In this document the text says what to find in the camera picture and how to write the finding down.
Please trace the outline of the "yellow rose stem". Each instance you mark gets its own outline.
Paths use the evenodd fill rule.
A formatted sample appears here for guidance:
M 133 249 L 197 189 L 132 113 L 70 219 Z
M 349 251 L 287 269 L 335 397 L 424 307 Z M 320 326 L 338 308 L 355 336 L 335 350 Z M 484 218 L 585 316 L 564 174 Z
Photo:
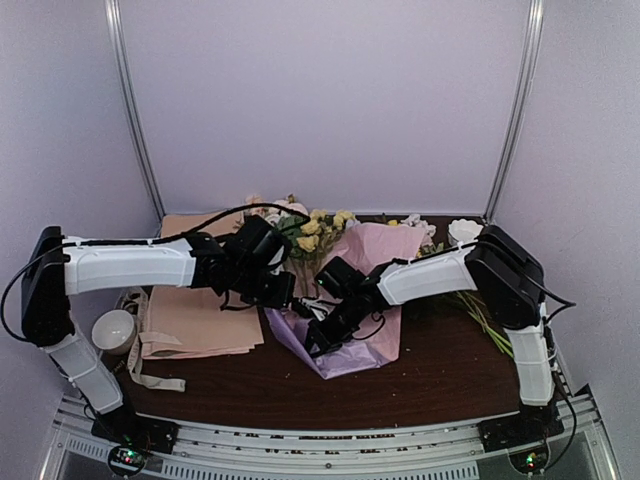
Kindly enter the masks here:
M 338 210 L 329 214 L 325 210 L 313 210 L 310 220 L 296 221 L 286 227 L 284 233 L 292 243 L 291 267 L 298 276 L 303 296 L 316 296 L 317 288 L 313 279 L 333 246 L 353 226 L 356 216 L 348 210 Z

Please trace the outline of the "purple pink wrapping paper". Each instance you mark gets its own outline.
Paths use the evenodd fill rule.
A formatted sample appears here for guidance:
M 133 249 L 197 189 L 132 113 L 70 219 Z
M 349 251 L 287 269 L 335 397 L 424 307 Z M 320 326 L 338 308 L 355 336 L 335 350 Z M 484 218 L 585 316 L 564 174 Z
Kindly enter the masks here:
M 297 281 L 316 287 L 316 295 L 265 311 L 275 338 L 324 380 L 397 360 L 401 308 L 379 290 L 382 272 L 413 262 L 425 235 L 405 224 L 347 228 L 314 278 Z

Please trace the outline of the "pink rose stem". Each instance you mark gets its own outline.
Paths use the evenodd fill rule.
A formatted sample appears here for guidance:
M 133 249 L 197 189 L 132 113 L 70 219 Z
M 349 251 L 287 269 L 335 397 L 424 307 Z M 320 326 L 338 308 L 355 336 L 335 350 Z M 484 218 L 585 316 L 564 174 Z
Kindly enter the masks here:
M 260 217 L 280 231 L 299 229 L 310 221 L 309 211 L 293 195 L 270 202 L 260 195 L 251 195 L 245 203 L 250 208 L 243 213 L 244 220 L 251 216 Z

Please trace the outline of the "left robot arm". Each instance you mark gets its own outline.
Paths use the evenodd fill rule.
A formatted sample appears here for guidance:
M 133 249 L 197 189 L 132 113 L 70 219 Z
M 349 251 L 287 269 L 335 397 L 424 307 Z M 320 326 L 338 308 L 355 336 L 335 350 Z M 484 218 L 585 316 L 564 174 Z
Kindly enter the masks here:
M 280 267 L 291 248 L 284 233 L 258 216 L 221 238 L 192 230 L 164 238 L 86 239 L 49 226 L 18 275 L 22 336 L 60 368 L 111 434 L 133 444 L 143 436 L 143 421 L 97 358 L 76 307 L 133 287 L 209 289 L 221 298 L 236 294 L 250 306 L 285 307 L 295 277 Z

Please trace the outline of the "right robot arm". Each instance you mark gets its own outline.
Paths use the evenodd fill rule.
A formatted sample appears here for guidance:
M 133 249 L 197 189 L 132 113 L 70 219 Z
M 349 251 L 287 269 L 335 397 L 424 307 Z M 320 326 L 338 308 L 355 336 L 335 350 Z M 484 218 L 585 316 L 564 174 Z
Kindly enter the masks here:
M 367 274 L 335 257 L 316 281 L 340 302 L 308 323 L 304 348 L 313 358 L 339 350 L 374 313 L 419 298 L 477 292 L 512 347 L 524 410 L 513 419 L 513 433 L 530 442 L 550 426 L 555 384 L 545 300 L 551 294 L 539 261 L 500 227 L 486 226 L 474 241 L 420 259 L 392 259 Z

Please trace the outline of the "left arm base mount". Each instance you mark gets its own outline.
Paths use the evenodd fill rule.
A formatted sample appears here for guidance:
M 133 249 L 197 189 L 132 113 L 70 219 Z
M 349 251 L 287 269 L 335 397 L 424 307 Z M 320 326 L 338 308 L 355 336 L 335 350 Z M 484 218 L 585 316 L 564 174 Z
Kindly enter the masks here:
M 106 464 L 113 474 L 129 478 L 141 473 L 156 453 L 171 454 L 177 441 L 179 426 L 171 421 L 140 417 L 131 433 L 121 433 L 104 419 L 93 420 L 93 436 L 114 443 L 107 453 Z

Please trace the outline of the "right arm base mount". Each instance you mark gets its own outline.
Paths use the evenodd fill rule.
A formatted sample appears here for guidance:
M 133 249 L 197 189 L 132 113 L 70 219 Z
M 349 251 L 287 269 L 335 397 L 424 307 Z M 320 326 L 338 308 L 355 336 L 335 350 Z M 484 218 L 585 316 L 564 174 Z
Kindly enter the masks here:
M 524 414 L 484 420 L 478 424 L 484 452 L 506 452 L 511 466 L 527 475 L 543 472 L 551 460 L 548 440 L 563 432 L 561 420 L 544 422 Z

